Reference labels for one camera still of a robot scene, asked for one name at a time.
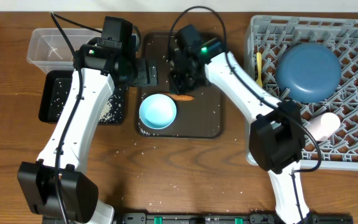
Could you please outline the orange carrot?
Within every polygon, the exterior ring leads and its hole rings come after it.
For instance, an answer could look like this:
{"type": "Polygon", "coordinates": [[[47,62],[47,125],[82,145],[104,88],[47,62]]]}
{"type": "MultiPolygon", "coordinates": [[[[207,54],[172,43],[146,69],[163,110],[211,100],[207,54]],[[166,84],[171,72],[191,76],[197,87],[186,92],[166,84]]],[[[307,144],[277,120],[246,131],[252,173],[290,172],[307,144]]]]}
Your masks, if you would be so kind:
{"type": "Polygon", "coordinates": [[[193,101],[195,99],[193,96],[190,95],[177,95],[172,93],[163,93],[163,94],[169,96],[175,101],[193,101]]]}

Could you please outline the light blue bowl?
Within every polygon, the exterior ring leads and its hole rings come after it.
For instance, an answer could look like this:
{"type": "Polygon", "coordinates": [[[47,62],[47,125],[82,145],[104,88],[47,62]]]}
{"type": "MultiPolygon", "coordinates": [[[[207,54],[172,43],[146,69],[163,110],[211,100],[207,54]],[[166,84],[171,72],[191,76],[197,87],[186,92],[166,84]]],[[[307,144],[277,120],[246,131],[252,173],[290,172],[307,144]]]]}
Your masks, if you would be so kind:
{"type": "Polygon", "coordinates": [[[172,98],[163,94],[148,96],[139,107],[139,118],[148,128],[165,129],[177,116],[177,106],[172,98]]]}

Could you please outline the white rice pile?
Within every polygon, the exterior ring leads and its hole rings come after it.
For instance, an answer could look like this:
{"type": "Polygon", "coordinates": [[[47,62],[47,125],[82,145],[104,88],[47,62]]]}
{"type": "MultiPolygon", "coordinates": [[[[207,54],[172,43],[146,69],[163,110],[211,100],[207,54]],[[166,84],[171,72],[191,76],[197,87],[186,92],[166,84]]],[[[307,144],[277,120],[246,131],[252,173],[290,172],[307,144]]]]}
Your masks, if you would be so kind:
{"type": "Polygon", "coordinates": [[[111,100],[108,100],[105,104],[104,108],[102,109],[101,115],[99,117],[100,123],[108,123],[110,120],[112,120],[112,103],[111,100]]]}

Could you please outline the yellow plastic spoon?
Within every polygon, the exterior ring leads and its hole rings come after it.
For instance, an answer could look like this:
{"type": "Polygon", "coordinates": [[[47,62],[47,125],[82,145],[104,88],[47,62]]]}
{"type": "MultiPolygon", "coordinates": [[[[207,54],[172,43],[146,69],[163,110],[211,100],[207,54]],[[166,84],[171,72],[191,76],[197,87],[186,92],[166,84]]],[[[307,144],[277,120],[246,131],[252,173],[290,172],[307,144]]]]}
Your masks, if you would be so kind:
{"type": "Polygon", "coordinates": [[[256,62],[257,62],[257,84],[262,88],[262,54],[260,52],[256,53],[256,62]]]}

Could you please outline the dark blue plate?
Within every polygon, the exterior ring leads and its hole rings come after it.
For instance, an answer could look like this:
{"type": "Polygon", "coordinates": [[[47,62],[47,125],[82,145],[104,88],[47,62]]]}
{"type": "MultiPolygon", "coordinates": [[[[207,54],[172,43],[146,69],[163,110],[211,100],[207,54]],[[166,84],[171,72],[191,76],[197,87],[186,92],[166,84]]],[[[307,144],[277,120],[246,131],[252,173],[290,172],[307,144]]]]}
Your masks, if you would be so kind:
{"type": "Polygon", "coordinates": [[[341,64],[327,47],[298,44],[285,52],[275,72],[281,91],[300,103],[317,103],[334,94],[341,80],[341,64]]]}

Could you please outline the pink plastic cup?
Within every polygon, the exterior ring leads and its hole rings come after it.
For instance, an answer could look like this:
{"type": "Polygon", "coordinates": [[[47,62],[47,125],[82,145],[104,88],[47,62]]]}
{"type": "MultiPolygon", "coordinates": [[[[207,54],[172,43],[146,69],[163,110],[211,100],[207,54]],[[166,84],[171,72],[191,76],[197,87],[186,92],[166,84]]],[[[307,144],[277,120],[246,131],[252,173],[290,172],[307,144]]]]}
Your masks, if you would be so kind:
{"type": "Polygon", "coordinates": [[[306,129],[316,141],[325,141],[332,136],[341,125],[339,117],[334,113],[323,113],[313,118],[306,129]]]}

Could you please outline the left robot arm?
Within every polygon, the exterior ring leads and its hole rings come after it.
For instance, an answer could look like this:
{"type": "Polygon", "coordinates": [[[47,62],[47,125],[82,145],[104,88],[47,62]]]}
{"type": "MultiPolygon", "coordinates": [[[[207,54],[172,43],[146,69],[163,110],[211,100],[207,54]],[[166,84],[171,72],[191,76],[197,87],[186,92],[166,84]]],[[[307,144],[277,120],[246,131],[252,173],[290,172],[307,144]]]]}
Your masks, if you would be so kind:
{"type": "Polygon", "coordinates": [[[106,17],[101,36],[73,50],[68,98],[55,130],[33,163],[23,162],[17,179],[32,213],[65,223],[114,221],[112,206],[86,176],[88,156],[101,112],[118,85],[158,83],[156,64],[135,56],[140,39],[134,25],[106,17]]]}

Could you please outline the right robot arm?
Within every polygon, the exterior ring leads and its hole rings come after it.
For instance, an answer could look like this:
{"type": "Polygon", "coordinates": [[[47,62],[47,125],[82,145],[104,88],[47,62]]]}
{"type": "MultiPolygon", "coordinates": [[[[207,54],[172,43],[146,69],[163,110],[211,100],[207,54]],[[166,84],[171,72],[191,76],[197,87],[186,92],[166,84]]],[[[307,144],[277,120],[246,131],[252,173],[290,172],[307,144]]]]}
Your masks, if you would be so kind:
{"type": "Polygon", "coordinates": [[[248,152],[267,171],[284,223],[306,223],[310,213],[300,183],[301,151],[305,146],[298,106],[270,95],[226,53],[218,38],[205,40],[193,25],[175,34],[168,47],[170,91],[184,95],[201,86],[218,87],[244,115],[248,152]]]}

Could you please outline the black rectangular waste tray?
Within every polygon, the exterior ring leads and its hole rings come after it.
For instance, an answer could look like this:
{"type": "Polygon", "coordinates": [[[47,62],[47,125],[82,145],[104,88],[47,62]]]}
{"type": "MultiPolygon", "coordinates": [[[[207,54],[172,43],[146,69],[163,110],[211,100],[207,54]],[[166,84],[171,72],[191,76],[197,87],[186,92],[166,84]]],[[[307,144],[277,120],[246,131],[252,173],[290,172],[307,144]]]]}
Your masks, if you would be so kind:
{"type": "MultiPolygon", "coordinates": [[[[72,73],[69,70],[54,70],[47,74],[39,109],[40,121],[56,123],[59,120],[68,99],[72,73]]],[[[115,87],[113,95],[108,99],[112,103],[112,120],[99,124],[122,124],[125,117],[126,91],[127,85],[115,87]]]]}

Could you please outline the clear plastic waste bin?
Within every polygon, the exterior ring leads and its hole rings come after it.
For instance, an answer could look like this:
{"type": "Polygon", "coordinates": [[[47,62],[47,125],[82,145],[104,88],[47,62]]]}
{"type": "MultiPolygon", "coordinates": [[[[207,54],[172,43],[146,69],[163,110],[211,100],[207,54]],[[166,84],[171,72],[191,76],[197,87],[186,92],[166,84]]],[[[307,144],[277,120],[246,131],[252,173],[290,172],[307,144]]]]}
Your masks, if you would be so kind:
{"type": "MultiPolygon", "coordinates": [[[[89,40],[100,37],[99,32],[82,28],[63,28],[74,50],[89,40]]],[[[73,56],[57,28],[38,28],[32,33],[27,61],[44,73],[53,70],[73,70],[73,56]]]]}

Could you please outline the grey dishwasher rack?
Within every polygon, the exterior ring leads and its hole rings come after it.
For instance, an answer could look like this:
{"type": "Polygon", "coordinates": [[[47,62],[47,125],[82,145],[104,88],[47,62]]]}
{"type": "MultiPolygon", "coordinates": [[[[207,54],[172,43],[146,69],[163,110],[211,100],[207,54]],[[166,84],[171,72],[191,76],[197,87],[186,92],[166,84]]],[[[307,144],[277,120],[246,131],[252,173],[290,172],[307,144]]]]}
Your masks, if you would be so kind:
{"type": "Polygon", "coordinates": [[[341,81],[334,94],[319,103],[300,105],[304,125],[324,112],[341,120],[337,132],[319,143],[321,168],[358,171],[358,19],[253,16],[244,39],[244,69],[257,77],[256,54],[261,53],[264,90],[287,100],[289,91],[279,89],[275,69],[284,53],[302,43],[324,45],[341,64],[341,81]]]}

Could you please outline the brown serving tray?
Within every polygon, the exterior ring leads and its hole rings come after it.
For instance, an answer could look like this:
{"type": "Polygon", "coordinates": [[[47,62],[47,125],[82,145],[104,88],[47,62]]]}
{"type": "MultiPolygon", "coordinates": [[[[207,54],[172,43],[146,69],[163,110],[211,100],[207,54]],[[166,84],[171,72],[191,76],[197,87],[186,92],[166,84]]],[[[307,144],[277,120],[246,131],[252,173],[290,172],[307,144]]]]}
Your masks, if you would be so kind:
{"type": "MultiPolygon", "coordinates": [[[[142,55],[147,60],[157,63],[158,85],[147,86],[137,90],[136,108],[148,96],[169,92],[169,71],[172,67],[166,63],[168,32],[151,32],[144,38],[142,55]]],[[[135,129],[145,137],[156,138],[199,138],[212,139],[223,131],[224,95],[211,85],[202,86],[189,92],[194,99],[176,101],[177,116],[173,123],[165,129],[148,128],[135,113],[135,129]]]]}

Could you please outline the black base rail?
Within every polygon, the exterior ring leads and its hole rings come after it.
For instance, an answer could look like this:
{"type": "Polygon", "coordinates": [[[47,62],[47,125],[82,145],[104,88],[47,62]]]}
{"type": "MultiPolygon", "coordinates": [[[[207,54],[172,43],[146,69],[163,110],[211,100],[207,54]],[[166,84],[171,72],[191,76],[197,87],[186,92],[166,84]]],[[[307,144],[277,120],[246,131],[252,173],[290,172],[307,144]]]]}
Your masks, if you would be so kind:
{"type": "MultiPolygon", "coordinates": [[[[113,223],[117,224],[281,224],[279,216],[269,213],[250,215],[177,215],[125,213],[113,223]]],[[[303,223],[308,224],[353,224],[347,215],[308,215],[303,223]]]]}

